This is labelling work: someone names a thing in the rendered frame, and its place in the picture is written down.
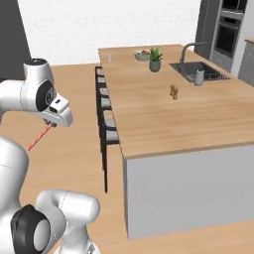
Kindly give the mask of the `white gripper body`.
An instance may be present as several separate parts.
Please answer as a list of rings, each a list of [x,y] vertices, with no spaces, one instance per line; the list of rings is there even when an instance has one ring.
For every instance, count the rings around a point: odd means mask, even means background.
[[[60,107],[53,105],[43,111],[43,118],[48,122],[63,127],[68,127],[72,123],[72,114],[67,105]]]

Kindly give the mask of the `steel built-in oven stack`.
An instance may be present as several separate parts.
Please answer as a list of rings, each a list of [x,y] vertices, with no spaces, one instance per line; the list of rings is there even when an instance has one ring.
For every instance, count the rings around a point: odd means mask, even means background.
[[[231,71],[248,0],[222,0],[211,61]]]

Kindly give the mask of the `red and white striped straw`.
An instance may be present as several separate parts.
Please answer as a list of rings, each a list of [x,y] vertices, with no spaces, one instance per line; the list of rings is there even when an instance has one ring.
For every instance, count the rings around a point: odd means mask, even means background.
[[[47,127],[35,138],[35,140],[27,147],[26,152],[30,152],[31,149],[45,136],[45,134],[52,128],[52,124]]]

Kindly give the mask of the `green plant in grey pot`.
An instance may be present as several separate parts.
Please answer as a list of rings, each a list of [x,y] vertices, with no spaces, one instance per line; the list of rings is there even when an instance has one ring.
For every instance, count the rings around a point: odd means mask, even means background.
[[[158,72],[161,68],[162,54],[158,48],[150,49],[149,69],[151,72]]]

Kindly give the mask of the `grey bowl of fruit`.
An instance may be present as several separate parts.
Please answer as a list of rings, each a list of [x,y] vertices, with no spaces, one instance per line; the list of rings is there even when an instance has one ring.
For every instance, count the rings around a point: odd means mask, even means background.
[[[150,52],[148,50],[139,50],[133,53],[135,59],[140,62],[146,62],[150,59]]]

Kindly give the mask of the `white soap dispenser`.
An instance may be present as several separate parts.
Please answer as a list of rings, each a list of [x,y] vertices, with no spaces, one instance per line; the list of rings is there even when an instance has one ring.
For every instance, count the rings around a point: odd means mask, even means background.
[[[203,67],[200,65],[195,73],[194,84],[196,86],[201,86],[203,84],[203,80],[204,80],[204,70]]]

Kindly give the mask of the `dark steel sink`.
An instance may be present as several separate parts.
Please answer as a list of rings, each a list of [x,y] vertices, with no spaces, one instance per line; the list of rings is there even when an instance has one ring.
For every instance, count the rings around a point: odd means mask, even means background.
[[[190,62],[183,65],[171,63],[171,67],[189,82],[194,82],[194,77],[198,70],[204,71],[204,81],[228,79],[227,75],[204,62]]]

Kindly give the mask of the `small brown figure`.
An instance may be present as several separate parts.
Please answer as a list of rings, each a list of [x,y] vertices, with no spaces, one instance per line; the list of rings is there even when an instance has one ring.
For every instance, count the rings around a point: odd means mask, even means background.
[[[173,100],[176,100],[178,98],[178,92],[179,92],[179,89],[174,84],[172,84],[171,90],[170,90],[170,96],[173,98]]]

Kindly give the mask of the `grey curved tap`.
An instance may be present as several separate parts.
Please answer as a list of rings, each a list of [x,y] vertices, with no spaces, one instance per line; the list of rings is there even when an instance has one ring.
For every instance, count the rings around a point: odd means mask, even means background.
[[[206,46],[207,42],[195,42],[195,43],[188,43],[183,47],[181,57],[180,57],[180,63],[179,63],[179,71],[182,72],[184,70],[184,63],[185,63],[185,56],[186,56],[186,51],[188,47],[191,46]]]

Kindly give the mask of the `grey cupboard with wooden top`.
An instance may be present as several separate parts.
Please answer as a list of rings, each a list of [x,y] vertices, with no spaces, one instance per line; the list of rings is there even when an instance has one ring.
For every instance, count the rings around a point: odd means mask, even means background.
[[[246,41],[238,78],[254,87],[254,39]]]

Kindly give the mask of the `tall grey cupboard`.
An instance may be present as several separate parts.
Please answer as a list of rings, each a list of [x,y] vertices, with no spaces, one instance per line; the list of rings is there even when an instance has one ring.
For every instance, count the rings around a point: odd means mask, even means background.
[[[211,45],[215,31],[220,0],[201,0],[195,41],[206,42],[205,46],[196,46],[194,51],[205,59],[209,59]]]

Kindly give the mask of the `grey kitchen island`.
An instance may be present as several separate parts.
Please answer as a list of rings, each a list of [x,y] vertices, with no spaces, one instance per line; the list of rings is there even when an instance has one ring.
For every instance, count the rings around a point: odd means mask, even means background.
[[[99,52],[131,239],[254,219],[254,88],[232,74],[188,82],[171,67],[182,50],[163,46],[158,72],[130,48]]]

